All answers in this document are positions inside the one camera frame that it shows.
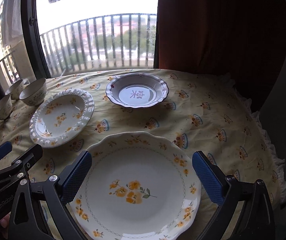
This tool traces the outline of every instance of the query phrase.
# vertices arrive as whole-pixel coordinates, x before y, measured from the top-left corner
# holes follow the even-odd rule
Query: bowl
[[[20,99],[28,106],[38,106],[43,103],[47,93],[46,79],[35,80],[20,94]]]
[[[0,120],[7,119],[12,112],[12,101],[10,95],[5,95],[0,100]]]
[[[192,225],[202,186],[191,159],[174,143],[125,132],[87,151],[92,166],[70,205],[90,237],[175,240]]]
[[[161,103],[169,88],[157,76],[146,73],[129,73],[113,79],[106,87],[111,102],[130,108],[151,107]]]
[[[77,136],[91,119],[94,100],[81,89],[67,89],[53,95],[35,111],[30,137],[43,148],[62,145]]]
[[[12,86],[8,88],[8,90],[5,92],[5,95],[11,96],[12,100],[19,100],[20,94],[24,89],[23,79],[19,79],[17,82],[15,82]]]

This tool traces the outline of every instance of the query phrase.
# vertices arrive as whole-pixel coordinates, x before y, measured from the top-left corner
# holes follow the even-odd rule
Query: screw
[[[24,185],[24,184],[26,184],[27,182],[28,182],[28,181],[27,181],[26,179],[23,179],[23,180],[20,181],[20,184],[21,184],[21,185]]]
[[[232,176],[232,175],[227,175],[226,177],[227,177],[227,180],[228,180],[228,181],[234,180],[234,176]]]
[[[58,179],[58,176],[56,176],[56,175],[52,175],[52,176],[49,178],[50,181],[56,181],[57,179]]]
[[[257,180],[257,183],[260,184],[260,185],[262,185],[262,186],[265,185],[264,181],[262,181],[261,179]]]

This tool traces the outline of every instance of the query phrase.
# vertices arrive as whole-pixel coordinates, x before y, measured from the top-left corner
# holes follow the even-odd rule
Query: table
[[[105,95],[105,87],[110,80],[116,75],[135,71],[154,74],[167,83],[170,92],[164,102],[145,109],[124,108],[110,102]],[[263,179],[273,205],[279,202],[277,168],[264,138],[233,89],[216,76],[159,69],[110,70],[48,79],[47,88],[46,99],[70,88],[89,91],[95,101],[95,110],[77,137],[62,146],[44,149],[43,157],[29,171],[32,182],[59,174],[81,150],[109,134],[148,131],[173,141],[189,157],[202,150],[226,175],[232,174],[246,182]],[[13,151],[0,161],[0,169],[9,166],[12,160],[33,145],[29,123],[36,109],[20,100],[13,101],[11,118],[0,121],[0,144],[8,140],[13,145]],[[178,239],[195,239],[217,208],[203,188],[197,190],[202,191],[202,198],[195,221]],[[46,204],[42,203],[42,206],[53,235],[61,239]],[[237,207],[223,238],[230,236],[240,210],[241,205]]]

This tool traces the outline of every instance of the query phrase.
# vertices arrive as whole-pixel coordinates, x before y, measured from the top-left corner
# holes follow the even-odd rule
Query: metal railing
[[[16,68],[16,61],[12,55],[14,51],[7,54],[5,57],[0,59],[0,63],[2,62],[3,68],[11,82],[11,84],[14,84],[16,81],[20,79],[19,72]]]
[[[153,67],[156,14],[97,16],[40,35],[52,76],[109,67]]]

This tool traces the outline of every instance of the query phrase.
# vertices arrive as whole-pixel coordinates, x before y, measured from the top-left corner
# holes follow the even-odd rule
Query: sky
[[[36,0],[39,33],[77,20],[119,13],[157,13],[158,0]]]

